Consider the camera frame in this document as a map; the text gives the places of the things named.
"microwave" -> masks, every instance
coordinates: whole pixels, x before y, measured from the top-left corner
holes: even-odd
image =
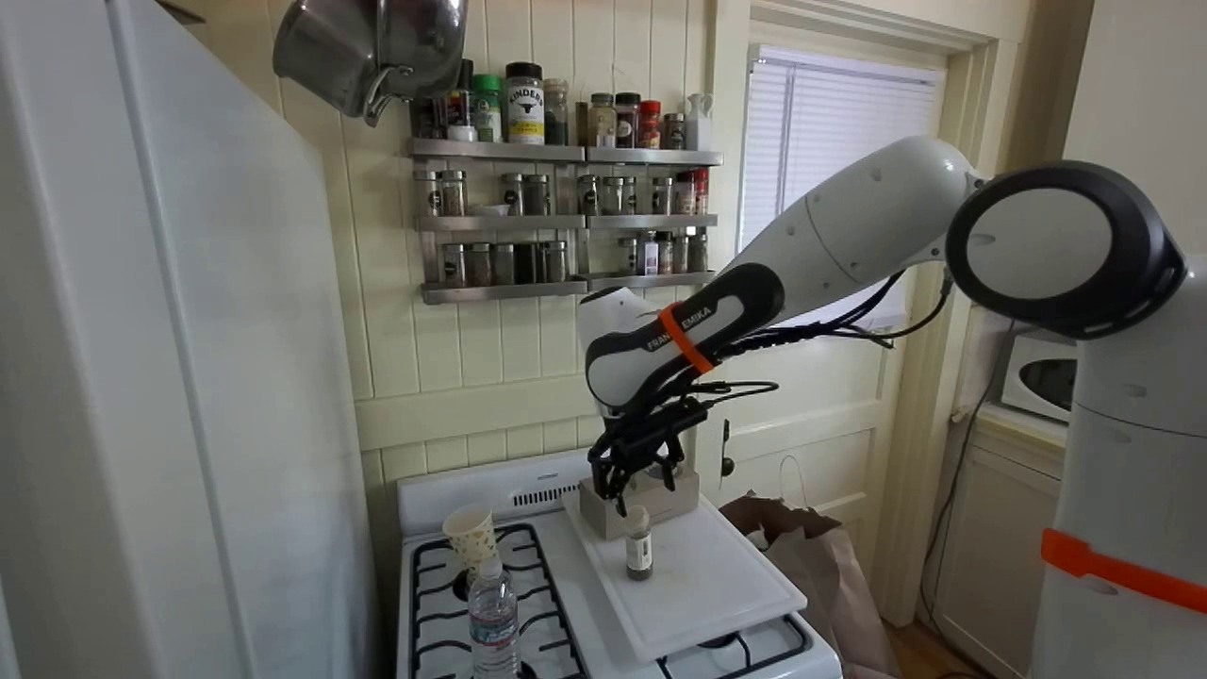
[[[1080,347],[1049,330],[1010,330],[996,398],[1010,411],[1066,423]]]

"beadboard wall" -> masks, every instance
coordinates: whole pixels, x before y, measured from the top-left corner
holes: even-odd
[[[578,296],[421,304],[402,104],[377,127],[340,119],[270,75],[288,0],[184,0],[197,34],[313,143],[327,176],[346,357],[368,485],[507,457],[585,444],[597,432],[572,334]],[[705,88],[705,0],[470,0],[480,73],[536,59],[593,90],[679,102]]]

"robotic arm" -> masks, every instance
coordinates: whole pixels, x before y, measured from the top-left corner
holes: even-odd
[[[979,180],[953,146],[903,141],[800,196],[695,296],[580,302],[585,382],[602,411],[597,491],[621,498],[649,465],[671,485],[683,431],[722,398],[775,388],[703,372],[810,334],[885,341],[856,320],[907,269],[940,255],[973,302],[1080,341],[1143,320],[1184,280],[1158,212],[1111,170],[1055,162]],[[835,320],[777,327],[878,280],[891,281]]]

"white refrigerator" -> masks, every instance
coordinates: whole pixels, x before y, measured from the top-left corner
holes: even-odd
[[[151,0],[5,0],[0,674],[372,674],[368,581],[318,159]]]

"brown paper bag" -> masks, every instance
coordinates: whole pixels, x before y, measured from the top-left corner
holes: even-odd
[[[856,548],[836,522],[752,495],[727,501],[725,515],[746,535],[764,535],[764,558],[806,595],[803,618],[835,644],[845,679],[903,674]]]

